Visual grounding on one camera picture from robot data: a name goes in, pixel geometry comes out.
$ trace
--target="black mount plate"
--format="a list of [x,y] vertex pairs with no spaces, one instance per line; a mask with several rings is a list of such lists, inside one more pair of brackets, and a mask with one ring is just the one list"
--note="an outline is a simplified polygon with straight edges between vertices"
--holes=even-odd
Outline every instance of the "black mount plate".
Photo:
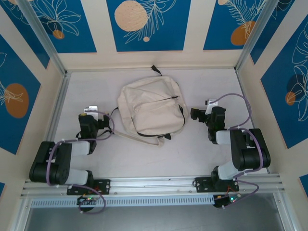
[[[93,189],[98,191],[102,195],[109,195],[110,190],[110,180],[94,180]],[[78,187],[72,187],[71,189],[67,188],[67,195],[96,195],[96,193],[91,192],[90,190],[78,188]]]
[[194,186],[197,189],[197,193],[219,193],[219,192],[227,192],[228,187],[231,188],[231,192],[235,191],[238,192],[239,186],[236,181],[233,180],[219,180],[216,182],[215,186],[213,181],[210,177],[197,177],[195,179]]

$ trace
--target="white table surface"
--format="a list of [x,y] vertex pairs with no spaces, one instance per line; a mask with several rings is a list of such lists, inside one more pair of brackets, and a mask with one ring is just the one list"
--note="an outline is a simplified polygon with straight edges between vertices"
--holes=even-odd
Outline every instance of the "white table surface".
[[[241,94],[233,69],[161,71],[179,83],[189,111],[192,107],[205,109],[205,100],[209,98],[231,92]],[[75,137],[80,131],[78,115],[85,107],[98,105],[100,111],[110,112],[117,107],[122,86],[152,76],[156,76],[152,70],[73,72],[55,141]],[[239,97],[229,96],[218,104],[227,109],[226,127],[237,125],[248,117],[246,105]],[[118,111],[113,118],[115,128],[124,132]],[[252,128],[251,122],[244,127]],[[113,135],[98,142],[93,154],[74,157],[71,167],[91,170],[96,178],[209,175],[215,166],[231,160],[231,148],[214,145],[207,136],[205,124],[190,118],[183,131],[160,148]]]

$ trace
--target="white wall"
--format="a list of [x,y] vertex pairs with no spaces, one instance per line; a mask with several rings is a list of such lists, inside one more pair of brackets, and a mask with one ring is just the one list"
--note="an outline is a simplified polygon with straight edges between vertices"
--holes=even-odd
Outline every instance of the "white wall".
[[81,0],[97,53],[59,54],[73,69],[178,66],[235,66],[242,50],[203,51],[217,0],[192,0],[183,51],[116,52],[105,0]]
[[38,147],[47,132],[62,77],[52,63],[45,70],[1,7],[0,22],[0,34],[41,83],[17,154],[0,148],[0,182],[6,184],[0,200],[0,230],[5,231],[14,217],[25,179],[28,179]]
[[286,148],[260,79],[307,14],[308,1],[296,0],[256,65],[249,57],[240,71],[240,81],[252,105],[253,121],[262,130],[269,148],[270,170],[280,174],[303,230],[308,230],[308,198],[299,177],[308,173],[308,140]]

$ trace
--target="gray floor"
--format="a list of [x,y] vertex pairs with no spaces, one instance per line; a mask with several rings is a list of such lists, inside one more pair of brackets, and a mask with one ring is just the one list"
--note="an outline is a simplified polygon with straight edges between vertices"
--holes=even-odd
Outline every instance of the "gray floor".
[[83,215],[76,208],[32,209],[26,231],[280,231],[272,195],[257,194],[218,210],[211,205],[111,207]]

